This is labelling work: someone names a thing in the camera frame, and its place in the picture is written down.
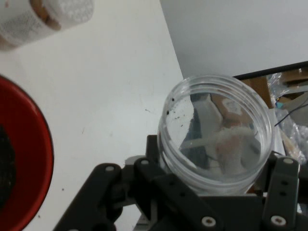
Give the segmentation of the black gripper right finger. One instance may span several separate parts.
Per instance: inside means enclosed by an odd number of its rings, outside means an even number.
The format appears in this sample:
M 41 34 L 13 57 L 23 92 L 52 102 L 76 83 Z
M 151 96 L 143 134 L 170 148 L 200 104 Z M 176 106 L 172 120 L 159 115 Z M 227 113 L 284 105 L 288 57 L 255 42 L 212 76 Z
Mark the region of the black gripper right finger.
M 308 169 L 298 161 L 273 151 L 259 179 L 266 193 L 261 231 L 306 231 L 308 218 L 297 211 L 308 204 Z

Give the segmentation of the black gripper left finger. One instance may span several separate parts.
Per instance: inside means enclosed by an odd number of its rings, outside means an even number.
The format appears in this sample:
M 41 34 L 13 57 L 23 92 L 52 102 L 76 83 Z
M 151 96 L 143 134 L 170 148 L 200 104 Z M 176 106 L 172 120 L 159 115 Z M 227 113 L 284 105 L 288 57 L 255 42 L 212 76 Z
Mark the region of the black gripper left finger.
M 220 231 L 219 215 L 176 175 L 152 159 L 125 167 L 97 165 L 69 205 L 57 231 L 114 231 L 123 208 L 136 205 L 152 231 Z

